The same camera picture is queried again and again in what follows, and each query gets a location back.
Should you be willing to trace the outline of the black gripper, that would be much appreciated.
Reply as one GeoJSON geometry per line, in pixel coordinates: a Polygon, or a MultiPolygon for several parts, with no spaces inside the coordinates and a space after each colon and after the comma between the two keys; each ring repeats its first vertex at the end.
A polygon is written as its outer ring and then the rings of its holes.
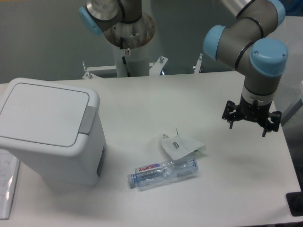
{"type": "Polygon", "coordinates": [[[241,120],[259,123],[263,128],[262,137],[265,137],[268,132],[278,132],[282,117],[281,111],[269,112],[271,104],[272,101],[266,105],[259,105],[258,100],[250,103],[241,95],[239,105],[231,100],[227,101],[222,119],[230,124],[230,129],[234,122],[241,120]]]}

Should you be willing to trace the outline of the second grey blue robot arm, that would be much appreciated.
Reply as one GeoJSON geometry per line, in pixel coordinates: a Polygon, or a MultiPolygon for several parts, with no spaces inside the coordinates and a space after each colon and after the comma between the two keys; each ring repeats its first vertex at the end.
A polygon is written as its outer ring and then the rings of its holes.
{"type": "Polygon", "coordinates": [[[88,0],[79,8],[85,27],[101,35],[117,23],[133,24],[142,17],[140,0],[88,0]]]}

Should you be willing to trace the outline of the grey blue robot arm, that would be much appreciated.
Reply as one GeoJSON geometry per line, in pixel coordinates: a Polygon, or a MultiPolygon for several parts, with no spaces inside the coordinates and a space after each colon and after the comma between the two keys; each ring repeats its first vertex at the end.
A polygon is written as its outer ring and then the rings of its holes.
{"type": "Polygon", "coordinates": [[[271,112],[270,107],[285,71],[288,48],[269,34],[282,24],[285,8],[278,0],[225,0],[223,4],[236,22],[231,27],[212,27],[203,50],[245,79],[240,102],[228,101],[222,118],[230,125],[241,120],[255,122],[264,134],[276,132],[282,114],[271,112]]]}

